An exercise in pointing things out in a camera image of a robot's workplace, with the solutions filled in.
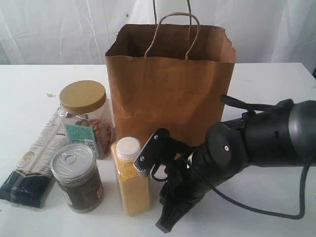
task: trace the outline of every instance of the tin can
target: tin can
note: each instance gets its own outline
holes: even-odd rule
[[[90,147],[79,143],[69,144],[55,154],[50,167],[73,211],[92,211],[102,201],[103,187]]]

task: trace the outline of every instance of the table surface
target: table surface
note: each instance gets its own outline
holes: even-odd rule
[[[0,66],[0,183],[37,138],[59,106],[60,90],[77,80],[104,84],[110,98],[104,65]],[[300,63],[236,64],[228,94],[249,103],[276,104],[316,100],[316,80]],[[241,110],[225,107],[223,120],[238,118]],[[105,199],[90,213],[72,212],[55,183],[45,207],[35,211],[0,202],[1,237],[163,236],[155,227],[162,206],[162,183],[151,182],[152,209],[127,217],[122,212],[119,188],[111,158],[98,161]],[[209,192],[185,215],[168,236],[314,237],[316,235],[316,169],[308,174],[306,216],[299,221],[252,213]],[[219,190],[245,204],[295,214],[298,206],[300,167],[249,167],[219,186]]]

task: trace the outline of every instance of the plastic jar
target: plastic jar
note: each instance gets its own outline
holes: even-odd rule
[[[71,143],[88,145],[97,158],[110,151],[113,125],[105,88],[93,80],[67,85],[59,95],[58,114]]]
[[[102,201],[103,187],[90,147],[84,144],[63,147],[53,157],[50,168],[73,211],[89,212]]]
[[[140,142],[124,137],[111,146],[124,213],[132,216],[150,209],[149,177],[141,177],[134,168]]]

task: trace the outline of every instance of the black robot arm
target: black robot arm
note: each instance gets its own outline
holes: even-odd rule
[[[218,122],[206,133],[198,147],[170,138],[169,131],[158,129],[143,147],[134,166],[143,175],[166,181],[161,192],[163,210],[156,223],[163,232],[192,209],[209,190],[245,209],[267,215],[299,219],[304,216],[304,188],[309,158],[316,152],[316,101],[294,104],[284,100],[276,104],[247,104],[229,96],[222,101],[246,109],[241,118]],[[155,177],[164,164],[166,179]],[[215,187],[249,165],[304,166],[300,185],[300,214],[287,215],[248,207],[219,192]]]

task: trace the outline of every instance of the white curtain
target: white curtain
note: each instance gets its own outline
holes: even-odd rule
[[[226,29],[237,62],[316,67],[316,0],[191,0],[201,24]],[[156,0],[158,19],[186,0]],[[166,23],[188,24],[186,17]],[[153,24],[152,0],[0,0],[0,64],[104,64],[124,24]]]

